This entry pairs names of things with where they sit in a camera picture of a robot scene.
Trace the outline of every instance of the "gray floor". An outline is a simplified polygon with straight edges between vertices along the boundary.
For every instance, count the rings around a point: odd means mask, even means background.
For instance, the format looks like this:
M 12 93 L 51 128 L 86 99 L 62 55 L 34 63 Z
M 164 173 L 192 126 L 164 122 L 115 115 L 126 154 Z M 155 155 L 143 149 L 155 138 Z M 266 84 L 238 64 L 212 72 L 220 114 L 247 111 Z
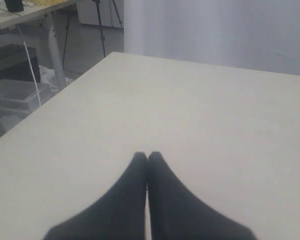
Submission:
M 39 27 L 43 20 L 36 20 L 31 24 L 22 25 L 21 31 L 29 46 L 36 47 L 39 64 L 50 69 L 53 68 L 50 53 L 47 45 L 47 33 L 44 27 Z M 64 51 L 67 15 L 56 13 L 54 24 L 61 57 Z M 124 51 L 124 35 L 119 28 L 104 28 L 105 50 L 111 52 Z M 16 29 L 9 30 L 6 34 L 0 35 L 0 45 L 9 43 L 22 43 L 19 32 Z M 76 79 L 80 74 L 86 72 L 103 59 L 100 31 L 97 26 L 84 25 L 79 23 L 77 14 L 70 15 L 70 28 L 64 61 L 65 75 Z

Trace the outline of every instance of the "metal table leg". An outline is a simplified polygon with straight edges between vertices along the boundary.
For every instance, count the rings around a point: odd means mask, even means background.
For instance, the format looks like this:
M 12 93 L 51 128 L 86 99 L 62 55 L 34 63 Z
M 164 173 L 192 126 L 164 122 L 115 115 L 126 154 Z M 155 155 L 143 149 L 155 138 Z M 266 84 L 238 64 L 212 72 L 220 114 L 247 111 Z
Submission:
M 56 77 L 56 82 L 59 88 L 59 91 L 64 89 L 66 84 L 66 77 L 64 73 L 64 69 L 62 67 L 62 61 L 60 58 L 59 47 L 57 43 L 56 30 L 54 21 L 52 18 L 52 14 L 48 13 L 46 15 L 46 29 L 48 33 L 48 47 L 52 58 L 54 73 Z

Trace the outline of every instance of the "desk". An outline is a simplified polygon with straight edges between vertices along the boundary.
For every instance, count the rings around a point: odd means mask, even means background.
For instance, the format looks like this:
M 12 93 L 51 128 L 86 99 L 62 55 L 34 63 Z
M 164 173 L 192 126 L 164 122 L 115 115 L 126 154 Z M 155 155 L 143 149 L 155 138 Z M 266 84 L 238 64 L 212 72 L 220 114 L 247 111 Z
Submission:
M 153 150 L 258 239 L 300 240 L 300 76 L 122 53 L 0 138 L 0 240 L 42 239 Z
M 46 15 L 46 29 L 48 33 L 48 46 L 51 54 L 53 68 L 57 79 L 59 90 L 64 89 L 66 84 L 65 74 L 60 59 L 60 52 L 57 43 L 55 26 L 51 12 L 75 4 L 78 0 L 68 0 L 52 6 L 24 7 L 24 11 L 11 13 L 4 6 L 0 9 L 0 29 L 31 21 L 32 19 Z

